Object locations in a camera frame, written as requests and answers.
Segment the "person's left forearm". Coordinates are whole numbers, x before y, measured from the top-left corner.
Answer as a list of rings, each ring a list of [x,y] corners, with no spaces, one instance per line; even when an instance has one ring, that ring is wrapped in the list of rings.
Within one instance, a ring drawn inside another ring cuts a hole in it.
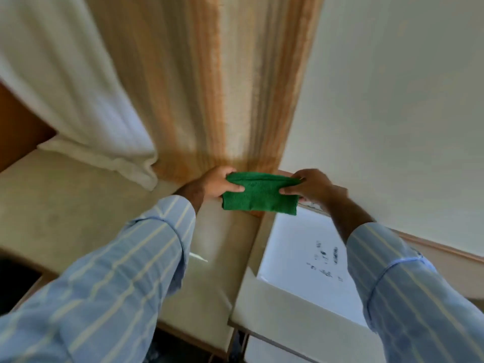
[[[205,194],[198,180],[162,198],[0,317],[0,363],[143,363],[183,283]]]

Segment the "green cloth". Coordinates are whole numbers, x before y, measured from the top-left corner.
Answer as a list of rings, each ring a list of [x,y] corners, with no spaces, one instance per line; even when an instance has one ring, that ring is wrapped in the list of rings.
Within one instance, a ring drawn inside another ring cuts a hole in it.
[[[296,186],[298,178],[260,172],[234,172],[227,181],[244,187],[241,193],[225,192],[222,195],[224,210],[264,211],[296,215],[298,195],[282,195],[281,188]]]

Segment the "brown wooden panel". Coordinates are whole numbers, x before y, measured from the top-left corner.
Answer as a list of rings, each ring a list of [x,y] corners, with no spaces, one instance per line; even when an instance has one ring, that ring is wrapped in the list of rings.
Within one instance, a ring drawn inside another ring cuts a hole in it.
[[[55,135],[0,82],[0,172]]]

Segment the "white sheer curtain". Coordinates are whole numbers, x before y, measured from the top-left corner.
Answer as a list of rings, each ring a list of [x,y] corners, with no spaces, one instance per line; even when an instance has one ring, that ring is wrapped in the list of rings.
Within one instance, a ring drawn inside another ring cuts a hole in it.
[[[155,146],[85,0],[0,0],[0,81],[57,132],[40,149],[156,187]]]

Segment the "person's right hand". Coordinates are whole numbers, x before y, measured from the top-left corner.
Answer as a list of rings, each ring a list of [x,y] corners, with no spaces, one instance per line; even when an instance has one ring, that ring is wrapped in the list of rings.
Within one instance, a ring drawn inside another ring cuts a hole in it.
[[[302,169],[295,172],[292,178],[298,179],[304,192],[298,196],[303,202],[308,201],[329,209],[331,205],[342,203],[349,199],[348,190],[334,185],[326,174],[318,169]]]

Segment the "brown striped curtain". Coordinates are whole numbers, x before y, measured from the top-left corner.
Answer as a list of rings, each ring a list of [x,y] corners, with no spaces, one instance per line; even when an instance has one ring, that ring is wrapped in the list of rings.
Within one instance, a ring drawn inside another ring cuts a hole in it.
[[[276,173],[324,0],[86,0],[160,180]]]

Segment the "beige seat cushion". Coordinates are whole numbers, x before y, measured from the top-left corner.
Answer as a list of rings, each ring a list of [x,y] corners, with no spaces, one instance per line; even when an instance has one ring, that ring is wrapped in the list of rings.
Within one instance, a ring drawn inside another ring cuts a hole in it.
[[[56,276],[177,187],[160,181],[149,192],[117,173],[34,150],[0,173],[0,255]],[[258,227],[256,217],[225,211],[218,200],[201,207],[183,286],[163,303],[160,329],[228,357],[228,319]]]

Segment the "person's right forearm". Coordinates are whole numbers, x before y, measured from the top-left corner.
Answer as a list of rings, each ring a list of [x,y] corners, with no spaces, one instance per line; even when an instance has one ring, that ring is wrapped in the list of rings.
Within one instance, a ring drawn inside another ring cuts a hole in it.
[[[346,242],[348,272],[387,363],[484,363],[484,313],[338,190],[322,203]]]

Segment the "person's left hand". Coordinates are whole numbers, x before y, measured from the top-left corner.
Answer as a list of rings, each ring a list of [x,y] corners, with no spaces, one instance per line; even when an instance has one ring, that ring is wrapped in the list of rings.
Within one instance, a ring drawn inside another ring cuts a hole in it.
[[[236,173],[237,170],[228,165],[216,166],[198,179],[196,179],[197,186],[203,192],[203,199],[210,200],[217,197],[221,197],[222,193],[222,182],[229,182],[227,176]]]

